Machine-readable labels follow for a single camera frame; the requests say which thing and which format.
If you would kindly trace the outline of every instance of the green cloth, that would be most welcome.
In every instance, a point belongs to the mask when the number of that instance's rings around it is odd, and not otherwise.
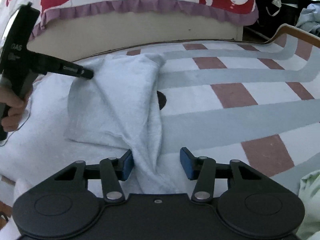
[[[299,198],[306,213],[297,236],[302,240],[320,240],[320,170],[301,179]]]

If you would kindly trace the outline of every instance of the black robotic gripper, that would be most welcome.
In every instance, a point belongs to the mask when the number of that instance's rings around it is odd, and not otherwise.
[[[131,151],[96,165],[76,161],[17,199],[13,218],[21,240],[245,240],[298,239],[304,206],[292,192],[239,160],[219,164],[180,150],[190,180],[187,194],[130,194],[119,180],[134,166]],[[87,190],[100,179],[104,198]],[[228,190],[213,197],[215,179]]]

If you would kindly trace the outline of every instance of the purple ruffle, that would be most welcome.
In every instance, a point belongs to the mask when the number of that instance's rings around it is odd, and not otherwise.
[[[40,35],[48,22],[54,19],[73,19],[85,16],[109,12],[147,12],[155,11],[159,13],[184,12],[188,15],[200,15],[215,18],[221,22],[228,21],[238,26],[252,25],[258,19],[258,9],[249,14],[236,14],[207,6],[204,4],[186,2],[179,0],[117,0],[103,1],[69,8],[56,8],[47,10],[41,17],[41,22],[37,24],[30,39]]]

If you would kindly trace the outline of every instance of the beige panel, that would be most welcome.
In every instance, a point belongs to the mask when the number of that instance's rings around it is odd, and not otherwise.
[[[183,13],[108,13],[53,20],[28,49],[73,61],[139,44],[189,39],[242,39],[242,27]]]

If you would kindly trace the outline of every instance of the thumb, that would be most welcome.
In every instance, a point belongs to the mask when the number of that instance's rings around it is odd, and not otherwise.
[[[0,87],[0,103],[5,103],[14,108],[23,107],[23,101],[7,87]]]

